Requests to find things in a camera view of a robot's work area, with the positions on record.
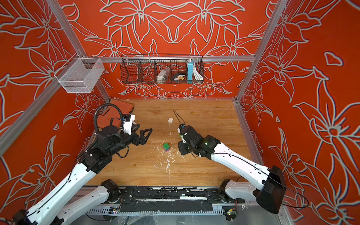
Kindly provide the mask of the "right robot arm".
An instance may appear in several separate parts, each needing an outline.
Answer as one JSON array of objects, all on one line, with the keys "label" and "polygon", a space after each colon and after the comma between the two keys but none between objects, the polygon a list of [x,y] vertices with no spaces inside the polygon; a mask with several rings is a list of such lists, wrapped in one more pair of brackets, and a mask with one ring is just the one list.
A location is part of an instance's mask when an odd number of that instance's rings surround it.
[{"label": "right robot arm", "polygon": [[255,163],[228,148],[223,142],[212,137],[202,137],[188,125],[178,127],[181,141],[178,148],[181,155],[192,153],[220,163],[246,179],[255,189],[252,196],[266,211],[278,214],[286,192],[286,181],[280,168],[268,168]]}]

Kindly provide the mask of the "green lego brick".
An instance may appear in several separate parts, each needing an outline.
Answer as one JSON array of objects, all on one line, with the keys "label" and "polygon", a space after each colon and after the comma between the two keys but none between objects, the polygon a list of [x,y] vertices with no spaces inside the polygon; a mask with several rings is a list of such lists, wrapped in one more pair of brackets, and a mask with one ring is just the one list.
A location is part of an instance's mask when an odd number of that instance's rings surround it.
[{"label": "green lego brick", "polygon": [[164,150],[170,149],[170,145],[168,143],[165,143],[165,144],[163,144],[163,148],[164,148]]}]

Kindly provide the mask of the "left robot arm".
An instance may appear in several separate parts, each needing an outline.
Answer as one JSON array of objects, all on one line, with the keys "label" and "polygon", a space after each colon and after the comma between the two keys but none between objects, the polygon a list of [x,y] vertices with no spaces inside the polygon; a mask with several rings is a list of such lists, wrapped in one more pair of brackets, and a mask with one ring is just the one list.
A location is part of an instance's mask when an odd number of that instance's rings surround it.
[{"label": "left robot arm", "polygon": [[17,225],[67,225],[85,214],[88,210],[104,203],[116,203],[123,199],[119,186],[108,179],[93,192],[74,203],[69,200],[89,180],[99,174],[123,149],[129,150],[131,144],[145,145],[152,129],[136,133],[139,125],[108,125],[99,130],[95,128],[96,138],[89,148],[77,159],[71,172],[49,194],[28,210],[19,210],[12,218]]}]

